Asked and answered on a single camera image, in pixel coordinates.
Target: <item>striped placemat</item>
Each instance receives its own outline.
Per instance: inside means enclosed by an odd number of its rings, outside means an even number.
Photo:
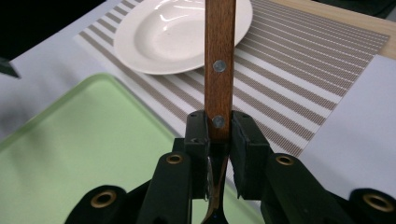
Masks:
[[[76,40],[180,136],[204,108],[202,68],[170,76],[132,71],[115,56],[122,18],[141,1],[124,0]],[[253,117],[275,152],[299,156],[388,36],[252,0],[253,22],[235,49],[233,109]]]

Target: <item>black object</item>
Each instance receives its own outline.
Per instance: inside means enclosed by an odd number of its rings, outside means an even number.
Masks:
[[[223,150],[209,149],[226,148],[210,143],[205,123],[204,111],[189,114],[186,138],[175,139],[173,151],[159,159],[149,182],[129,193],[114,186],[93,189],[66,224],[191,223],[191,199],[203,199],[210,179],[221,179],[206,173],[210,153]],[[252,117],[233,111],[232,126],[229,148],[238,197],[262,201],[265,223],[396,223],[396,201],[387,194],[355,189],[349,200],[331,194],[297,158],[274,153]],[[227,223],[222,210],[208,214],[205,223]]]
[[[396,0],[315,0],[333,7],[385,19],[396,7]]]
[[[9,63],[9,60],[0,58],[0,73],[9,75],[11,77],[19,77],[14,68]]]

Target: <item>light green tray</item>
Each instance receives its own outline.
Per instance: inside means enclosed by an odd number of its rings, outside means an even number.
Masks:
[[[114,77],[93,75],[0,143],[0,223],[55,224],[89,190],[152,178],[174,136]],[[229,187],[230,223],[263,223]],[[193,201],[193,223],[206,202]]]

